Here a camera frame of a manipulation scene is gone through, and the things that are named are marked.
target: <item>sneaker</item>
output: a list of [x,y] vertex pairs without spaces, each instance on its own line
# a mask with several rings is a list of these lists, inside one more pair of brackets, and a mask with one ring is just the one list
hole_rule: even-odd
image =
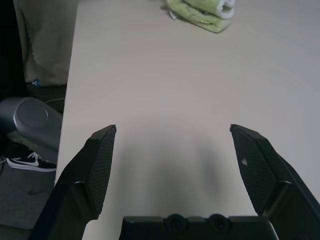
[[54,172],[57,165],[44,161],[36,152],[30,150],[30,154],[21,157],[8,157],[8,165],[14,169],[24,169],[37,172]]

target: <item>gray chair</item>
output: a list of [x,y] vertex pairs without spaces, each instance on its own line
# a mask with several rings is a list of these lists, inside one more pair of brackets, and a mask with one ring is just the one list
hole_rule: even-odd
[[0,130],[12,141],[57,163],[62,115],[32,97],[10,97],[0,102]]

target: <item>white table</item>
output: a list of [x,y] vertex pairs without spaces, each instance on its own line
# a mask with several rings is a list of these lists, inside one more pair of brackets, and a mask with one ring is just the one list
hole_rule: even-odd
[[117,125],[109,186],[84,240],[123,216],[253,215],[230,124],[267,137],[320,201],[320,1],[239,0],[214,34],[160,0],[80,1],[57,178]]

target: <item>green towel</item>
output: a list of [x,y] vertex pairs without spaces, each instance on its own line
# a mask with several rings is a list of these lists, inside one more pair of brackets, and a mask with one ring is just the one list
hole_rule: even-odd
[[209,13],[202,13],[199,10],[189,6],[184,0],[167,0],[171,11],[210,32],[220,33],[231,23],[231,19],[221,19],[218,16]]
[[184,0],[184,2],[222,19],[231,19],[235,13],[235,0]]

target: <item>white swoosh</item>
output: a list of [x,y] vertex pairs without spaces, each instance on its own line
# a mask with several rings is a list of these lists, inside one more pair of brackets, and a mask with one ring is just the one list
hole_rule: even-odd
[[18,161],[18,160],[14,160],[14,161],[17,163],[20,163],[20,164],[24,164],[24,165],[30,165],[30,166],[34,166],[34,167],[39,166],[39,162],[37,160],[35,160],[34,162]]

